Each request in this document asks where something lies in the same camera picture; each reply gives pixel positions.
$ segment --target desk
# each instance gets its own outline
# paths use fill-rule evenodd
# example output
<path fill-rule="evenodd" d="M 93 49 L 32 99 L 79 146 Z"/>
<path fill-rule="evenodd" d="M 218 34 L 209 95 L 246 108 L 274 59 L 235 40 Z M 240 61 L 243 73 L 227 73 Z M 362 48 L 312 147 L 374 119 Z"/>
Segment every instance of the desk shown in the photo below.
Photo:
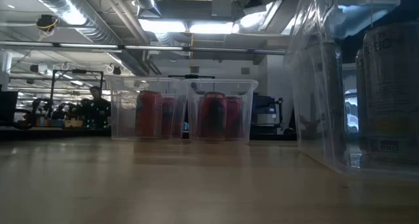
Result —
<path fill-rule="evenodd" d="M 417 223 L 417 183 L 349 180 L 295 142 L 14 141 L 0 223 Z"/>

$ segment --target plastic storage container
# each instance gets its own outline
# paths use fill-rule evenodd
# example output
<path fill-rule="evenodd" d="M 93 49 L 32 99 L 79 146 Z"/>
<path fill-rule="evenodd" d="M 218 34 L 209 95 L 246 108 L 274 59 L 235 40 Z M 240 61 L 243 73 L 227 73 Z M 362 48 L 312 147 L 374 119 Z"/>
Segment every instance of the plastic storage container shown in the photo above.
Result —
<path fill-rule="evenodd" d="M 299 148 L 347 174 L 419 178 L 416 0 L 300 0 L 284 65 Z"/>
<path fill-rule="evenodd" d="M 181 138 L 186 88 L 179 79 L 107 77 L 111 83 L 112 138 Z"/>
<path fill-rule="evenodd" d="M 249 143 L 253 91 L 240 79 L 188 79 L 189 138 L 192 142 Z"/>

